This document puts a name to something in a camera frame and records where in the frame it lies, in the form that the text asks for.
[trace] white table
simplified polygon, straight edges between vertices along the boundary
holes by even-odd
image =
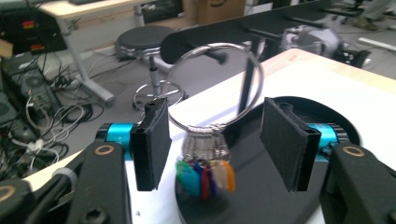
[[[283,52],[262,66],[266,76],[262,99],[264,96],[301,96],[333,108],[356,127],[363,147],[396,169],[396,142],[393,140],[396,80],[298,49]],[[179,105],[171,106],[170,112],[190,125],[232,117],[233,109],[236,111],[237,108],[241,80],[242,76],[229,78]],[[214,96],[227,100],[220,103]],[[184,133],[171,125],[170,135],[173,142],[158,190],[137,191],[133,162],[126,162],[134,223],[181,222],[175,197],[175,162],[180,155]],[[37,189],[49,179],[48,174],[63,165],[65,161],[26,179]],[[320,208],[308,223],[324,223]]]
[[[73,24],[81,18],[101,15],[102,13],[107,13],[111,10],[123,9],[125,7],[134,7],[134,15],[131,15],[134,17],[134,24],[135,26],[142,26],[144,25],[144,21],[140,5],[152,1],[153,0],[104,0],[79,6],[72,5],[68,3],[68,1],[54,1],[40,6],[39,10],[56,19],[64,38],[64,43],[69,49],[73,61],[78,68],[82,84],[98,95],[99,98],[105,101],[107,105],[112,105],[115,100],[115,96],[96,82],[92,81],[81,62],[81,58],[76,47],[77,43],[73,42],[71,38]],[[90,38],[95,39],[100,33],[105,32],[112,31],[105,29],[103,26],[98,26],[95,28],[94,32],[92,30],[92,36],[90,36]]]

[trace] stool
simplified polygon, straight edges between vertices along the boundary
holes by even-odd
[[[122,53],[134,58],[148,57],[149,73],[151,82],[137,89],[134,93],[132,106],[134,109],[144,109],[145,103],[157,98],[170,97],[177,94],[178,97],[168,99],[170,104],[176,104],[185,98],[185,92],[175,83],[161,80],[158,76],[158,68],[154,62],[154,56],[160,54],[161,43],[173,29],[164,26],[142,26],[129,30],[119,36],[117,44]],[[140,93],[152,88],[152,93]]]

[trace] desk foot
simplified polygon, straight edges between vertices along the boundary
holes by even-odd
[[[105,101],[107,106],[113,106],[116,97],[112,93],[90,79],[82,80],[80,77],[78,77],[78,79],[88,90],[92,91],[99,96],[100,99]]]

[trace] ring handle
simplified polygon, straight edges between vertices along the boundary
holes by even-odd
[[[259,86],[256,91],[255,96],[253,97],[253,100],[250,102],[250,104],[241,112],[239,113],[236,117],[233,119],[227,120],[223,123],[218,123],[218,124],[211,124],[209,127],[198,127],[198,126],[190,126],[190,125],[184,125],[177,121],[170,113],[169,113],[169,119],[174,123],[178,128],[188,132],[188,133],[198,133],[198,134],[211,134],[211,133],[221,133],[223,129],[240,120],[242,117],[244,117],[252,108],[253,106],[257,103],[257,101],[260,98],[260,95],[262,93],[262,86],[264,83],[264,72],[262,70],[262,67],[260,66],[259,61],[256,59],[256,57],[250,52],[246,51],[244,47],[231,44],[231,43],[214,43],[214,44],[207,44],[203,45],[201,47],[198,47],[196,49],[192,49],[188,51],[187,53],[183,54],[180,59],[177,60],[175,65],[171,68],[169,71],[168,76],[172,77],[172,75],[175,73],[175,71],[187,60],[193,59],[195,57],[198,57],[204,53],[206,53],[209,50],[213,49],[233,49],[236,50],[242,54],[244,54],[252,63],[253,65],[257,68],[259,71]]]

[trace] black stool seat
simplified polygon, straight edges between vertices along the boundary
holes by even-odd
[[[118,42],[127,49],[154,49],[174,31],[165,26],[142,26],[123,33],[119,36]]]

